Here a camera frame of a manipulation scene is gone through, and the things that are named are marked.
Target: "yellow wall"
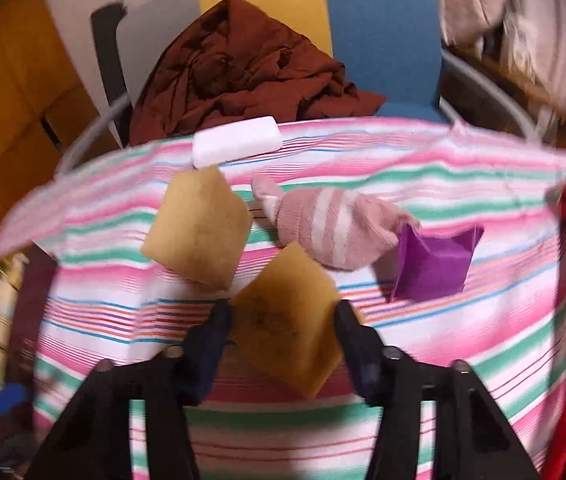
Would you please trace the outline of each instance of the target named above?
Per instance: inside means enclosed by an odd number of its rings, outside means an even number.
[[[68,146],[95,116],[44,0],[0,0],[0,220],[60,160],[41,118]]]

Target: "white soap bar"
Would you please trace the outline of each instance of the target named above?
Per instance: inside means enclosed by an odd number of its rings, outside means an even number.
[[[246,156],[275,152],[283,137],[274,117],[259,117],[222,124],[194,134],[192,161],[195,168],[205,168]]]

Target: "soap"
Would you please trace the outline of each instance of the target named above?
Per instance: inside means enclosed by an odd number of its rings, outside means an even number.
[[[177,274],[229,290],[252,228],[247,205],[212,166],[170,182],[141,253]]]
[[[292,242],[232,299],[230,338],[254,368],[314,397],[342,357],[339,301],[329,274]]]
[[[283,136],[274,117],[258,117],[221,124],[194,134],[192,163],[204,168],[280,150]]]

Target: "brown cloth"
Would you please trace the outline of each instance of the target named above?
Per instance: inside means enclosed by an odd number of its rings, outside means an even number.
[[[383,96],[345,81],[345,66],[243,0],[223,0],[165,50],[134,109],[130,145],[243,119],[372,115]]]

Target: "blue object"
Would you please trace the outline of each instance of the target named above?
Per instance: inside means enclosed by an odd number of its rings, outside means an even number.
[[[28,391],[22,384],[6,384],[0,391],[0,416],[7,415],[12,408],[28,399]]]
[[[417,103],[385,102],[374,114],[379,117],[400,117],[403,119],[421,119],[432,123],[448,124],[449,120],[439,108]]]
[[[448,123],[437,111],[442,70],[437,0],[327,3],[333,56],[345,64],[348,80],[387,97],[377,115]]]

